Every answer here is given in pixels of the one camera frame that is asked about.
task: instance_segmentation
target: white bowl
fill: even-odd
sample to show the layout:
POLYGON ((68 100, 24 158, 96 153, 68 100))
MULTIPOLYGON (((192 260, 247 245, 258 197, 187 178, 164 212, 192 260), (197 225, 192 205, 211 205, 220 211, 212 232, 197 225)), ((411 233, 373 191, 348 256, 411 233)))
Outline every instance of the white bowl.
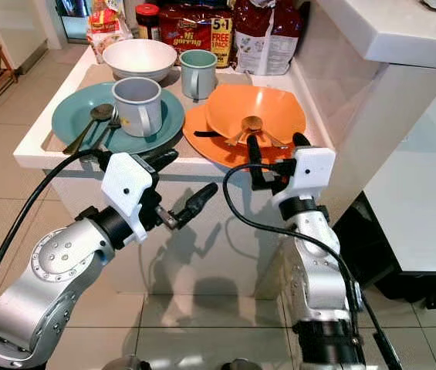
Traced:
POLYGON ((118 77, 147 77, 161 81, 170 72, 177 52, 159 41, 130 39, 108 46, 103 58, 118 77))

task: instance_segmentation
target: orange plate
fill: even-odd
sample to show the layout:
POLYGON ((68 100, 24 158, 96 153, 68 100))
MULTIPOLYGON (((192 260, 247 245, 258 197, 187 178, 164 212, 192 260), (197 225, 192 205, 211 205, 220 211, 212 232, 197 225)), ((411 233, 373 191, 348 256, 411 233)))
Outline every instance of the orange plate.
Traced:
MULTIPOLYGON (((205 107, 206 105, 197 106, 187 112, 183 128, 187 141, 202 156, 223 166, 236 167, 248 163, 247 146, 241 144, 229 146, 225 144, 226 138, 224 137, 197 137, 194 135, 194 131, 212 130, 205 121, 205 107)), ((276 160, 290 158, 294 148, 293 143, 289 144, 288 149, 263 148, 261 149, 262 162, 274 163, 276 160)))
MULTIPOLYGON (((250 85, 220 85, 209 96, 206 107, 208 125, 227 138, 240 132, 246 116, 261 117, 264 130, 282 143, 291 143, 294 133, 305 132, 305 113, 290 92, 250 85)), ((245 136, 240 143, 246 144, 245 136)), ((271 146, 271 141, 264 136, 259 146, 271 146)))

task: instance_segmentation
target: metal spoon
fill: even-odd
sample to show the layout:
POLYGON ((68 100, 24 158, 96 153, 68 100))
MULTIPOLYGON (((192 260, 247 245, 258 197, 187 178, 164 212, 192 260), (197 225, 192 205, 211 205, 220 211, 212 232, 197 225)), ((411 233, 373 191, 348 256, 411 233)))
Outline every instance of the metal spoon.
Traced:
POLYGON ((245 117, 244 119, 242 119, 242 131, 240 131, 239 133, 237 133, 235 136, 230 137, 229 139, 227 139, 225 141, 226 144, 230 145, 230 146, 237 146, 238 141, 240 141, 240 139, 242 138, 243 135, 245 135, 245 131, 248 129, 248 121, 247 121, 248 117, 245 117))
POLYGON ((277 140, 273 135, 271 135, 270 133, 268 133, 267 131, 265 131, 262 128, 264 123, 263 123, 261 117, 248 116, 248 117, 245 117, 243 120, 247 120, 248 129, 250 131, 252 131, 252 133, 255 133, 255 132, 259 133, 259 131, 262 132, 264 135, 266 135, 271 140, 271 144, 273 146, 275 146, 276 148, 281 148, 281 149, 288 148, 287 145, 285 145, 282 142, 280 142, 279 140, 277 140))
POLYGON ((104 141, 104 137, 108 133, 108 131, 114 132, 118 130, 122 125, 120 124, 120 119, 118 118, 118 111, 113 111, 113 115, 111 117, 111 121, 108 122, 106 128, 101 133, 101 136, 98 137, 96 142, 91 146, 91 149, 98 149, 104 141))
POLYGON ((113 106, 111 104, 100 104, 92 108, 90 112, 90 122, 87 123, 84 131, 82 131, 80 135, 78 135, 78 137, 74 141, 72 141, 71 144, 67 146, 67 148, 63 150, 63 154, 72 155, 74 153, 77 153, 82 146, 82 141, 84 140, 84 137, 86 137, 93 123, 95 123, 96 121, 106 121, 111 117, 112 112, 113 106))

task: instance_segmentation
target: white countertop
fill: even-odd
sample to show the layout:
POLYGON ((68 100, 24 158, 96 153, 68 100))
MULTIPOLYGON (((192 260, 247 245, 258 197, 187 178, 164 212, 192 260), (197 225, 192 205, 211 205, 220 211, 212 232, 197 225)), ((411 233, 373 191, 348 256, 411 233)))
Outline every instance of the white countertop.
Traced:
POLYGON ((364 59, 436 68, 436 11, 420 0, 317 0, 364 59))
POLYGON ((365 188, 403 271, 436 271, 436 99, 365 188))

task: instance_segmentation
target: tile floor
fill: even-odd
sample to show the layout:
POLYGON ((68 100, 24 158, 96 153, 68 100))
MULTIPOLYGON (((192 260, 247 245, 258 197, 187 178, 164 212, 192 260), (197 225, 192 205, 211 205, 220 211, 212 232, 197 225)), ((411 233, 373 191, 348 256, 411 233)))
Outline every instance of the tile floor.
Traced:
MULTIPOLYGON (((85 46, 49 51, 19 83, 0 97, 0 242, 24 199, 42 179, 38 170, 20 168, 12 152, 85 46)), ((46 232, 71 221, 50 190, 32 209, 0 270, 0 292, 23 270, 32 245, 46 232)), ((368 292, 381 324, 405 369, 436 369, 436 311, 419 304, 388 301, 368 292)), ((298 368, 300 353, 282 299, 148 296, 118 294, 103 277, 82 296, 50 370, 101 369, 109 360, 136 352, 155 369, 215 369, 247 357, 264 369, 298 368)), ((362 315, 365 352, 373 368, 386 368, 362 315)))

